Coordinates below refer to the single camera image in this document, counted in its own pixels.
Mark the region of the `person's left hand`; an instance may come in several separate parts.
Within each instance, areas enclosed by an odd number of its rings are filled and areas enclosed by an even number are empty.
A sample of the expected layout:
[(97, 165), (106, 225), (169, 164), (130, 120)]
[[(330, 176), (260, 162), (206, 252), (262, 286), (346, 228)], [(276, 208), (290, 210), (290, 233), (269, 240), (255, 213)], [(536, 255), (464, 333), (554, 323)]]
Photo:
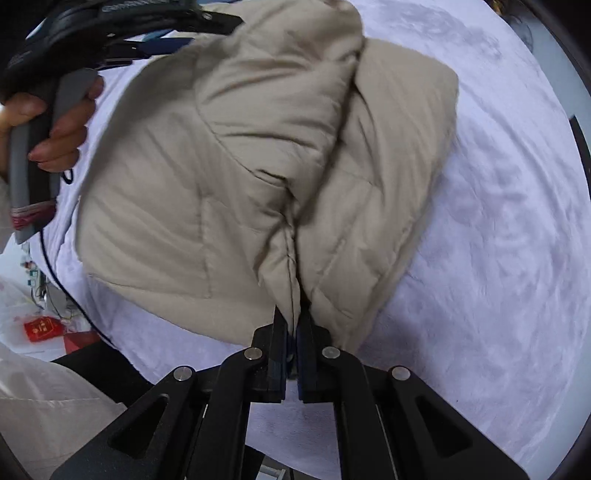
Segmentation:
[[(37, 144), (28, 159), (46, 172), (61, 173), (72, 169), (79, 158), (79, 147), (87, 138), (87, 123), (96, 110), (104, 80), (97, 76), (83, 99), (62, 115), (47, 139)], [(42, 114), (47, 105), (39, 98), (19, 93), (1, 107), (1, 177), (8, 179), (9, 140), (14, 127), (26, 124)]]

